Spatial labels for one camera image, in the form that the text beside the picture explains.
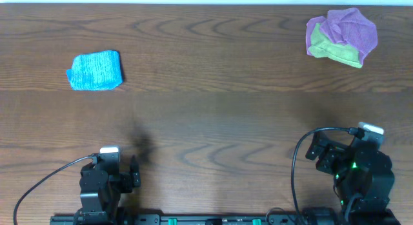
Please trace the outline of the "blue microfiber cloth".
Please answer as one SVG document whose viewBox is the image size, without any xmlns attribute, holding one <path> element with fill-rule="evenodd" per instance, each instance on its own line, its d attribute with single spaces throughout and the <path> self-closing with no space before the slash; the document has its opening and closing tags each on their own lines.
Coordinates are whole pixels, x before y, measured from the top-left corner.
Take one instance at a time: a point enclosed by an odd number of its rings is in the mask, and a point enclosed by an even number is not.
<svg viewBox="0 0 413 225">
<path fill-rule="evenodd" d="M 119 52 L 105 50 L 78 55 L 66 75 L 75 91 L 113 90 L 123 83 Z"/>
</svg>

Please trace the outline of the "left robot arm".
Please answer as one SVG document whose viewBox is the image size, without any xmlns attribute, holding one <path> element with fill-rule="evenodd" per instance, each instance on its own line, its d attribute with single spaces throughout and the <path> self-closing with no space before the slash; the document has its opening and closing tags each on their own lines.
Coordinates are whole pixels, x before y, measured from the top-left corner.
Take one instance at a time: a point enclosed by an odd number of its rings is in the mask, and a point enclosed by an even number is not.
<svg viewBox="0 0 413 225">
<path fill-rule="evenodd" d="M 81 169 L 82 224 L 123 224 L 132 219 L 119 207 L 122 194 L 141 185 L 139 164 L 130 160 L 127 172 L 119 171 L 118 153 L 95 153 L 92 162 Z"/>
</svg>

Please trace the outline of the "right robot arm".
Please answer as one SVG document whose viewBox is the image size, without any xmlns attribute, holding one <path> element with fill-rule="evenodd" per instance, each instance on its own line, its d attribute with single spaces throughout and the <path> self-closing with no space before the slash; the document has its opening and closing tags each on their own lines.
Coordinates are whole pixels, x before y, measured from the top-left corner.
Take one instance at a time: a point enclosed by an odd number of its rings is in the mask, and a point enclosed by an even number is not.
<svg viewBox="0 0 413 225">
<path fill-rule="evenodd" d="M 341 201 L 347 224 L 399 224 L 387 205 L 395 182 L 390 157 L 379 150 L 382 133 L 351 129 L 349 145 L 316 132 L 306 153 L 318 159 L 316 170 L 334 177 L 334 189 Z"/>
</svg>

